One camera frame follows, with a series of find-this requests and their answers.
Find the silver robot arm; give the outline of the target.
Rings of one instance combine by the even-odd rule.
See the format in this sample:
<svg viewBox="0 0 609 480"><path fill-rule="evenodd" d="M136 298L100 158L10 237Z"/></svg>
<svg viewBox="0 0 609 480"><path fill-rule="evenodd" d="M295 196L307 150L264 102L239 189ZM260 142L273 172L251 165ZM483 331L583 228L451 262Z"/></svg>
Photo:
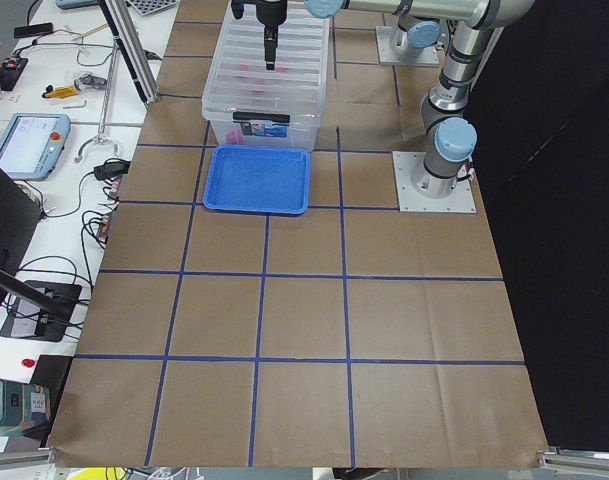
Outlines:
<svg viewBox="0 0 609 480"><path fill-rule="evenodd" d="M477 133L462 118L470 87L495 30L522 18L531 1L306 1L308 12L319 19L340 10L388 13L403 20L452 20L450 37L438 83L421 103L427 134L423 160L411 173L411 184L421 195L449 196L461 180L458 172L475 149Z"/></svg>

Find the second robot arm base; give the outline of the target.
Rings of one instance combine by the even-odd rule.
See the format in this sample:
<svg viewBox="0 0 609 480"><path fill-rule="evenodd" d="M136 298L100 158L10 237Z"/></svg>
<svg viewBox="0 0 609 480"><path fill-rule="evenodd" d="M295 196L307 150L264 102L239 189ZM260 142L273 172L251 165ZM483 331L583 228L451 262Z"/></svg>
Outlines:
<svg viewBox="0 0 609 480"><path fill-rule="evenodd" d="M435 45L441 36L436 20L413 20L408 27L375 28L378 59L381 65L437 68Z"/></svg>

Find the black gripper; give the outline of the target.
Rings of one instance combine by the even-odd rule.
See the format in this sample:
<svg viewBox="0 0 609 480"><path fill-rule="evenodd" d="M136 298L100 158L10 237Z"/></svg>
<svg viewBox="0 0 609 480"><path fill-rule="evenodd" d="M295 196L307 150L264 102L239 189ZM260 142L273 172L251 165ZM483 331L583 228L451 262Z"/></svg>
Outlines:
<svg viewBox="0 0 609 480"><path fill-rule="evenodd" d="M246 4L255 6L257 20L264 25L264 39L269 42L265 44L265 64L267 70L275 69L275 46L278 45L279 26L287 18L287 0L232 0L231 11L235 19L239 20L244 15Z"/></svg>

